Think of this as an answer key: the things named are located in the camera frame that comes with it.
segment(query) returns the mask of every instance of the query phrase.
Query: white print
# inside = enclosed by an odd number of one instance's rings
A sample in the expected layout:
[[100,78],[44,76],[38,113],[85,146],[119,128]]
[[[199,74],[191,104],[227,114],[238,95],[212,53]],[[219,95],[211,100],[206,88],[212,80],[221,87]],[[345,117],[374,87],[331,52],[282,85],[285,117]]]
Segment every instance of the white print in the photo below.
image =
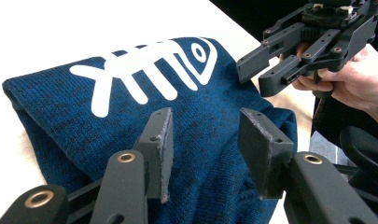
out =
[[[175,70],[183,83],[193,91],[198,90],[197,85],[191,80],[185,68],[180,64],[176,56],[174,56],[174,54],[178,54],[187,69],[202,85],[206,85],[215,68],[217,50],[208,40],[198,38],[205,42],[210,48],[207,64],[201,73],[198,73],[189,61],[184,50],[173,40],[159,42],[140,49],[126,49],[125,51],[127,51],[127,53],[119,57],[112,53],[103,55],[102,57],[105,59],[105,70],[87,65],[74,65],[70,68],[70,72],[76,76],[95,80],[91,111],[95,116],[100,118],[106,117],[109,112],[113,77],[119,78],[122,81],[130,95],[138,104],[145,105],[148,102],[147,96],[133,78],[133,75],[141,70],[145,72],[161,95],[165,99],[172,101],[177,97],[177,90],[154,63],[159,59],[164,59]],[[201,45],[192,43],[191,51],[195,59],[200,63],[206,62],[206,54]]]

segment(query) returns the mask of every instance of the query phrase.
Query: human hand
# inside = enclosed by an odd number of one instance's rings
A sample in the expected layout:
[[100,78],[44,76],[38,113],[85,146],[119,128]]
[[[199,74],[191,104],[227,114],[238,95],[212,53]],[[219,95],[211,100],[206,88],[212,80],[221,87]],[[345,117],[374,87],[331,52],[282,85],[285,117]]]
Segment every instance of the human hand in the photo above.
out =
[[[308,48],[299,46],[299,57]],[[314,76],[299,77],[293,86],[303,91],[331,91],[336,100],[363,110],[378,122],[378,52],[368,44],[337,73],[328,69],[317,71],[322,80],[314,83]]]

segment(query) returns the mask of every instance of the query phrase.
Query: white surface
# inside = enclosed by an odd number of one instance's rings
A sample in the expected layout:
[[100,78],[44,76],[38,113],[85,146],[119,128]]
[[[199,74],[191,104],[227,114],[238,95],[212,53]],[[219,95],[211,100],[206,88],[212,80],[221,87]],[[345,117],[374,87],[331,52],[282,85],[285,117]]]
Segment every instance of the white surface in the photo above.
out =
[[[205,0],[0,1],[0,216],[26,190],[45,183],[26,131],[3,93],[4,80],[181,36],[214,38],[236,61],[259,45]],[[295,94],[290,90],[271,101],[296,112],[299,148],[306,149],[314,102]],[[283,210],[276,213],[272,223],[286,222]]]

